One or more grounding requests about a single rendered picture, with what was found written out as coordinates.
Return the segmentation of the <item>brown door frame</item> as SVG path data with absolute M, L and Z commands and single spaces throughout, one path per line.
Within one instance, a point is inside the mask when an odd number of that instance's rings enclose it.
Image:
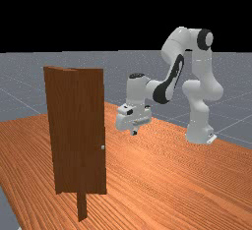
M 78 221 L 88 216 L 82 180 L 84 139 L 79 70 L 43 68 L 55 192 L 77 194 Z

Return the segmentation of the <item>brown door leaf with knob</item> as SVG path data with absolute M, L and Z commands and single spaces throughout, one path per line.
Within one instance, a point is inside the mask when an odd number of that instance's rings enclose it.
M 106 193 L 102 69 L 44 69 L 55 190 Z

